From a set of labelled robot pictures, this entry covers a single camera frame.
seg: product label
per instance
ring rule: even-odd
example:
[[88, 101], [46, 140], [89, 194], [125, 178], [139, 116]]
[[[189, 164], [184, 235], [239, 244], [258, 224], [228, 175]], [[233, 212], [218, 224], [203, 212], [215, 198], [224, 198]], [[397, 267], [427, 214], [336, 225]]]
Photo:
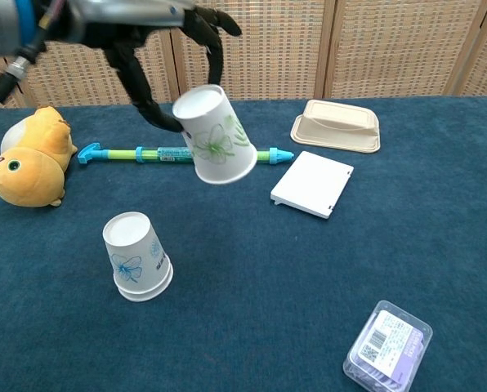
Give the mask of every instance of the product label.
[[423, 333], [386, 310], [376, 317], [359, 356], [392, 380], [404, 384], [420, 352]]
[[187, 147], [159, 148], [157, 151], [162, 162], [190, 162], [193, 158]]

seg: blue floral paper cup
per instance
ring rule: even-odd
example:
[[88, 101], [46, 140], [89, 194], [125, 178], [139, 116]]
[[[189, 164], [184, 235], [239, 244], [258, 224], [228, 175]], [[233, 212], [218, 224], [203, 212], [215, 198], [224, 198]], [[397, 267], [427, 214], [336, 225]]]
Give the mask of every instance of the blue floral paper cup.
[[130, 301], [147, 301], [172, 280], [172, 265], [150, 219], [141, 212], [112, 218], [102, 236], [118, 291]]
[[229, 184], [256, 165], [257, 150], [220, 86], [189, 90], [176, 100], [172, 112], [184, 127], [182, 135], [201, 180]]

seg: upside-down paper cup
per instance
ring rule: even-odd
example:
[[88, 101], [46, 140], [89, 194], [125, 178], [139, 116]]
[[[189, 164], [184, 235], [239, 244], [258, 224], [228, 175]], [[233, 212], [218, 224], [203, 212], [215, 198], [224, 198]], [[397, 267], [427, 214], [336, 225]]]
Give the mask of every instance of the upside-down paper cup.
[[102, 232], [118, 291], [130, 301], [147, 301], [172, 280], [172, 265], [150, 219], [140, 212], [115, 216]]
[[182, 135], [201, 180], [229, 184], [256, 165], [257, 149], [220, 86], [209, 84], [189, 90], [176, 100], [172, 113], [184, 127]]

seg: yellow plush toy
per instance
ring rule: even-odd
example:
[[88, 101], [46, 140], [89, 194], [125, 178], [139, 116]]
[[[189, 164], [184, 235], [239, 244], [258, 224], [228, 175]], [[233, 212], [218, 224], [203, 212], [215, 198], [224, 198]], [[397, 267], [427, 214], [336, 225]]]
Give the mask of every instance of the yellow plush toy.
[[20, 140], [0, 155], [0, 197], [20, 207], [60, 206], [76, 152], [62, 116], [50, 106], [38, 109], [25, 119]]

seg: blue table surface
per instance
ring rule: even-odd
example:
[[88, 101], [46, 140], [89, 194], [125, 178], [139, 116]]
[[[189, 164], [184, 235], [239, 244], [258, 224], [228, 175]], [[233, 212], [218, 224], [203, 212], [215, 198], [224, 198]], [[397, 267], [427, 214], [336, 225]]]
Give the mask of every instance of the blue table surface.
[[[288, 164], [212, 186], [73, 157], [60, 207], [0, 199], [0, 391], [359, 392], [342, 363], [380, 300], [434, 331], [412, 391], [487, 391], [487, 97], [339, 101], [378, 116], [377, 153], [293, 142], [306, 100], [233, 102], [258, 149], [355, 168], [328, 220], [271, 202]], [[131, 106], [59, 110], [79, 148], [184, 145]], [[0, 109], [0, 142], [32, 112]], [[126, 211], [174, 266], [152, 301], [114, 286], [102, 229]]]

